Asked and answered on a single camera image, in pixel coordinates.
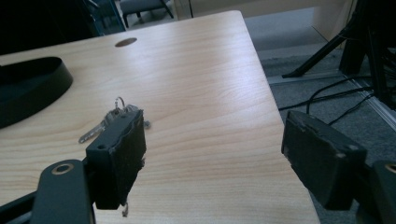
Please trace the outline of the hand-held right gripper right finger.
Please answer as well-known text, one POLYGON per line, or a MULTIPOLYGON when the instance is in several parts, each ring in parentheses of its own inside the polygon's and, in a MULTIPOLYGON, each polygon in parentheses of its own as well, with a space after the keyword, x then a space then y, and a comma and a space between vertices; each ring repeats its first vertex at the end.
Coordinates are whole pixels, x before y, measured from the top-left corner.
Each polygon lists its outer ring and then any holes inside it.
POLYGON ((322 120, 291 110, 281 153, 324 208, 350 208, 355 172, 364 165, 367 155, 364 147, 322 120))

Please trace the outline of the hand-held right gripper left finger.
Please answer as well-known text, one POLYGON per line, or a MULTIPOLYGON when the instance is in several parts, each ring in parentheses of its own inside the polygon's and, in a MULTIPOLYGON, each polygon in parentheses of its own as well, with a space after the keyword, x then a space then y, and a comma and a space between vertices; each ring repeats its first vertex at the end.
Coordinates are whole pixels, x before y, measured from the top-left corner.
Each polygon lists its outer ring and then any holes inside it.
POLYGON ((98 209, 116 210, 144 166, 146 153, 144 113, 141 109, 120 115, 86 148, 93 171, 93 201, 98 209))

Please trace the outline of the silver keys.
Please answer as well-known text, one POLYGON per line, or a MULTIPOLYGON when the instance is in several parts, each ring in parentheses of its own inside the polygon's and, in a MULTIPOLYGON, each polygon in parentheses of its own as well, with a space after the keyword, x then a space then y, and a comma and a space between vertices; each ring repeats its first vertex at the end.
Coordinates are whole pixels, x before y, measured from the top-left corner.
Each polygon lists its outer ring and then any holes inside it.
POLYGON ((87 142, 88 140, 102 133, 116 118, 125 115, 129 112, 136 112, 138 110, 139 110, 138 106, 127 105, 124 103, 124 100, 120 96, 117 97, 114 102, 114 108, 109 110, 104 116, 104 118, 96 126, 94 126, 91 130, 84 133, 78 139, 78 142, 80 144, 87 142))

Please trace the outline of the black oval tray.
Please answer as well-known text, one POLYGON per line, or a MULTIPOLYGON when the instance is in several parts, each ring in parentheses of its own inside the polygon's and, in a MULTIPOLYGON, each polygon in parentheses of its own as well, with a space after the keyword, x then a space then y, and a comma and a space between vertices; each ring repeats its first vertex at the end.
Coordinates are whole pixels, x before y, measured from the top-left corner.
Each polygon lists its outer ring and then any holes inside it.
POLYGON ((46 108, 72 83, 71 73, 58 57, 0 65, 0 129, 46 108))

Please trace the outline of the black tripod stand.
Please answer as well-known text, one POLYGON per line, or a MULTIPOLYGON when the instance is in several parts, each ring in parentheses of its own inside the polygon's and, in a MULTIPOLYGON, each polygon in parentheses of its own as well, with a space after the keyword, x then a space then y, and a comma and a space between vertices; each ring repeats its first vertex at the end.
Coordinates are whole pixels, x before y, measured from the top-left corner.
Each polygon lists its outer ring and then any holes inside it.
POLYGON ((391 96, 385 77, 383 57, 396 48, 396 0, 358 0, 346 27, 330 42, 293 72, 283 78, 301 77, 336 47, 345 42, 339 70, 356 75, 368 57, 375 97, 391 109, 396 99, 391 96))

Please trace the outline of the blue cabinet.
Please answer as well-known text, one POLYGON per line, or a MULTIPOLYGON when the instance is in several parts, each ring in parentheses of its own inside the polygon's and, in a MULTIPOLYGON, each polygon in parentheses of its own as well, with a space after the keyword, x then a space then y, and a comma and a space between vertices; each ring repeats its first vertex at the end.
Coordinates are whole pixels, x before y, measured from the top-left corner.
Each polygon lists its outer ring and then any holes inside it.
POLYGON ((82 0, 82 2, 97 35, 112 35, 125 31, 115 0, 82 0))

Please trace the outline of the grey office chair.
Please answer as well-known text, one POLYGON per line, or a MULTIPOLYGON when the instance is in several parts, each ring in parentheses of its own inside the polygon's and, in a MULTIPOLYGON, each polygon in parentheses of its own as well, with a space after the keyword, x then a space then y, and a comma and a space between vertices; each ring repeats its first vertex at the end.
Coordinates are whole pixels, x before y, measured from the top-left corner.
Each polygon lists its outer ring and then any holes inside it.
POLYGON ((120 0, 121 17, 126 28, 129 28, 128 16, 135 14, 138 19, 141 18, 141 13, 163 8, 171 19, 174 18, 168 5, 168 0, 120 0))

